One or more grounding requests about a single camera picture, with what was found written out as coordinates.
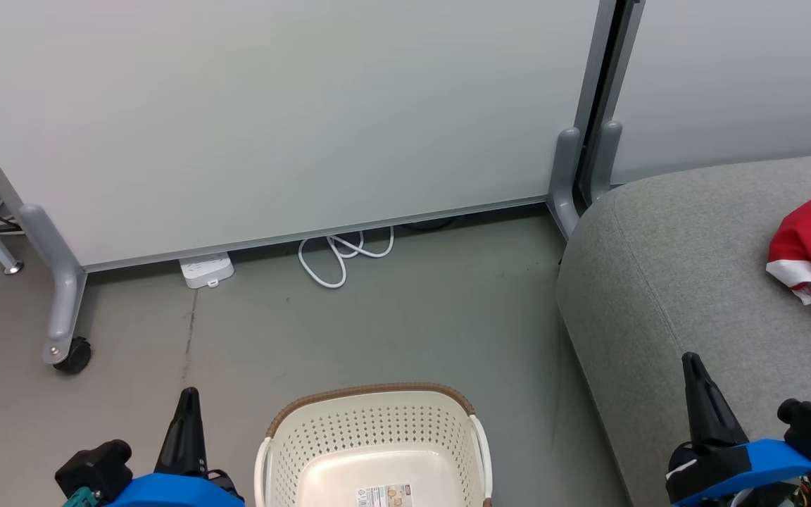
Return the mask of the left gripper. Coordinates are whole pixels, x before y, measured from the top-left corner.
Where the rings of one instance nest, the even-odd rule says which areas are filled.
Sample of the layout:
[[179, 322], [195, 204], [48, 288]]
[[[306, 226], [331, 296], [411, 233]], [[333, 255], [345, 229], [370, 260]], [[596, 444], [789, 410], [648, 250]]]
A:
[[[133, 479], [110, 506], [244, 506], [222, 470], [207, 472], [199, 390], [180, 392], [156, 461], [156, 472]], [[182, 476], [171, 474], [205, 474]]]

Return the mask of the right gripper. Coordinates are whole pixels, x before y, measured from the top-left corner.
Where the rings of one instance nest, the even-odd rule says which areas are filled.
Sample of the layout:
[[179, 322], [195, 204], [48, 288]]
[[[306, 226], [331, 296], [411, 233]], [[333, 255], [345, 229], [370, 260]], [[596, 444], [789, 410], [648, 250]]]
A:
[[750, 441], [700, 356], [682, 356], [690, 443], [673, 453], [669, 502], [699, 506], [811, 474], [811, 460], [775, 439]]

